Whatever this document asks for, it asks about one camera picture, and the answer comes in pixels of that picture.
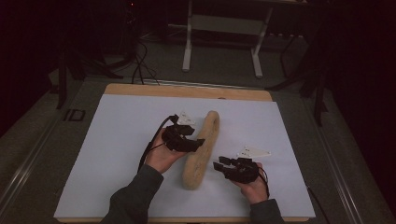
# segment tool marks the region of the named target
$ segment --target table leg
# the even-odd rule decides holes
[[[262,47],[262,41],[264,40],[265,32],[267,31],[268,22],[270,21],[272,12],[273,9],[270,7],[265,17],[265,21],[262,23],[262,28],[260,30],[259,40],[257,42],[257,45],[254,49],[251,50],[251,58],[253,60],[254,73],[257,78],[262,78],[262,66],[260,65],[259,51],[260,48]]]
[[[192,0],[189,0],[189,16],[187,18],[187,43],[186,49],[184,50],[183,59],[183,72],[190,71],[190,60],[191,60],[191,17],[192,17]]]

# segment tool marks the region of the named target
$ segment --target white stand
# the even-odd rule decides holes
[[[226,33],[235,33],[243,35],[258,35],[259,39],[256,46],[251,50],[251,57],[254,66],[254,72],[257,78],[262,77],[262,67],[259,60],[259,51],[262,47],[262,41],[268,28],[268,22],[271,18],[273,9],[270,7],[267,11],[265,21],[243,20],[223,17],[213,17],[205,15],[192,14],[192,0],[189,0],[189,15],[187,18],[187,42],[184,51],[183,72],[190,71],[191,63],[191,31],[207,30]]]

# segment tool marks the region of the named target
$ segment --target bread loaf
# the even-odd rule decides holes
[[[200,186],[218,135],[219,113],[216,111],[209,111],[205,117],[204,126],[197,136],[197,139],[204,138],[205,141],[195,152],[191,152],[187,155],[183,171],[183,184],[185,189],[197,189]]]

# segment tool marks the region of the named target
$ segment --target human hand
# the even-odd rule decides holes
[[[155,148],[148,153],[145,162],[145,164],[156,169],[161,174],[165,173],[175,161],[187,154],[187,152],[170,150],[166,146],[162,139],[164,130],[165,129],[161,129],[155,138],[152,144],[152,147]]]
[[[260,168],[260,174],[263,175],[262,164],[257,162]],[[267,185],[262,179],[257,176],[256,180],[248,184],[242,184],[239,182],[232,181],[236,186],[241,188],[242,194],[247,198],[250,204],[260,203],[268,200]]]

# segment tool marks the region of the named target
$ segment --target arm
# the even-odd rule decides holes
[[[233,183],[241,189],[242,194],[250,203],[250,219],[252,223],[285,223],[280,215],[276,200],[268,200],[267,187],[259,177],[248,184],[242,184],[234,181]]]
[[[171,151],[158,134],[154,149],[146,157],[134,180],[111,196],[110,208],[101,223],[147,223],[151,200],[163,182],[162,174],[184,156],[185,152]]]

